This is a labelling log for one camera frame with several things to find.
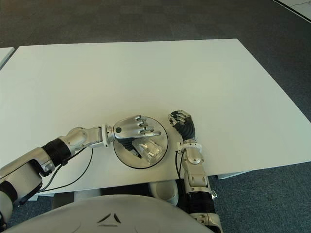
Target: white desk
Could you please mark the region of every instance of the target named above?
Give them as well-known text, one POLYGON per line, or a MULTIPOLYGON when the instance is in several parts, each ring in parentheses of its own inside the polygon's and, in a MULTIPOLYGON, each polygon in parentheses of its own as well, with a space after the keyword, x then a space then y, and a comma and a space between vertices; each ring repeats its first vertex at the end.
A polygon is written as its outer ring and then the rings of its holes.
POLYGON ((14 51, 13 47, 0 48, 0 68, 6 62, 6 60, 9 58, 9 56, 12 54, 13 51, 14 51))
MULTIPOLYGON (((169 148, 138 170, 98 148, 88 172, 58 192, 176 179, 181 138, 167 114, 191 113, 208 175, 311 160, 311 124, 237 39, 19 47, 0 72, 0 166, 73 127, 143 114, 165 127, 169 148)), ((85 169, 90 149, 51 188, 85 169)), ((44 184, 51 177, 44 179, 44 184)))

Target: robot finger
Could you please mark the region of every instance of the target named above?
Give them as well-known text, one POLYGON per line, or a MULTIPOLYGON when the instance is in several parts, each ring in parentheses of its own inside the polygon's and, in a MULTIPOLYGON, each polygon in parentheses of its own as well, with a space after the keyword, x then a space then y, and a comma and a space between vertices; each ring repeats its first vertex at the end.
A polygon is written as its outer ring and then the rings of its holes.
POLYGON ((138 121, 139 126, 148 126, 147 122, 145 120, 139 120, 138 121))
POLYGON ((155 128, 153 126, 147 126, 147 127, 144 127, 143 131, 151 131, 153 132, 155 130, 155 128))
POLYGON ((184 118, 177 117, 176 120, 177 120, 177 121, 180 121, 181 123, 185 123, 185 119, 184 119, 184 118))
POLYGON ((136 120, 144 120, 144 121, 146 121, 146 120, 147 120, 147 118, 146 118, 146 117, 144 117, 144 116, 142 116, 142 115, 139 115, 139 117, 138 117, 138 118, 136 118, 136 120))
POLYGON ((145 137, 159 136, 161 132, 144 132, 145 137))
POLYGON ((175 120, 175 118, 171 115, 171 114, 168 114, 168 119, 169 119, 169 122, 174 126, 175 124, 177 124, 177 120, 175 120))

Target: black joint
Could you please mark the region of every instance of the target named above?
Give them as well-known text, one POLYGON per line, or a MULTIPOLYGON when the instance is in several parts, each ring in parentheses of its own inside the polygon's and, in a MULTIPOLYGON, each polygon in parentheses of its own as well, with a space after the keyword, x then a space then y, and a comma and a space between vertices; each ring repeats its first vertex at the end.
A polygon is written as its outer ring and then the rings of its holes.
POLYGON ((0 191, 5 193, 11 199, 12 203, 17 199, 17 192, 13 185, 8 181, 0 183, 0 191))
POLYGON ((212 195, 208 192, 187 193, 187 212, 216 213, 212 195))
POLYGON ((67 145, 59 138, 47 143, 42 149, 50 156, 54 166, 62 164, 71 156, 67 145))

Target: robotic hand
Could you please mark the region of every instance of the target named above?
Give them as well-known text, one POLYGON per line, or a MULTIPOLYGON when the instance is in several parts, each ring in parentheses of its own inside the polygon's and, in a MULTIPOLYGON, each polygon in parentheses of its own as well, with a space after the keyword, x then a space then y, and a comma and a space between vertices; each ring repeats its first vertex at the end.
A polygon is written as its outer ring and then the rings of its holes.
POLYGON ((169 114, 169 121, 180 133, 184 141, 195 138, 194 123, 189 113, 183 110, 174 111, 169 114))
POLYGON ((161 135, 161 132, 154 132, 152 126, 148 127, 146 120, 140 115, 120 120, 113 128, 108 128, 108 138, 116 139, 129 151, 134 150, 132 141, 135 139, 161 135))
POLYGON ((187 212, 212 231, 222 233, 223 229, 213 202, 217 195, 214 190, 211 190, 203 168, 202 146, 195 140, 192 118, 183 110, 172 112, 168 118, 183 138, 183 142, 177 144, 177 152, 181 156, 181 163, 185 171, 187 212))
POLYGON ((157 135, 161 132, 154 132, 153 127, 148 127, 146 118, 137 115, 118 121, 113 127, 74 128, 66 136, 60 136, 12 161, 0 169, 0 228, 5 228, 13 203, 24 204, 41 188, 41 176, 48 176, 60 164, 64 166, 77 150, 108 147, 114 140, 132 150, 133 140, 157 135))

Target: gray carpet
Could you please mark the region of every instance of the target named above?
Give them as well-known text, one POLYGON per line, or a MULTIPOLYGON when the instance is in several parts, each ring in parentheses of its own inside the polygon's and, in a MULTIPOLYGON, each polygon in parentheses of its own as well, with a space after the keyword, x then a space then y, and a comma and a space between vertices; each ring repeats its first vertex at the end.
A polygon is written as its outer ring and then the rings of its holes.
MULTIPOLYGON (((270 0, 0 2, 0 48, 218 38, 238 38, 311 120, 311 24, 270 0)), ((211 177, 225 232, 310 232, 310 172, 305 163, 211 177)), ((28 207, 13 219, 48 209, 28 207)))

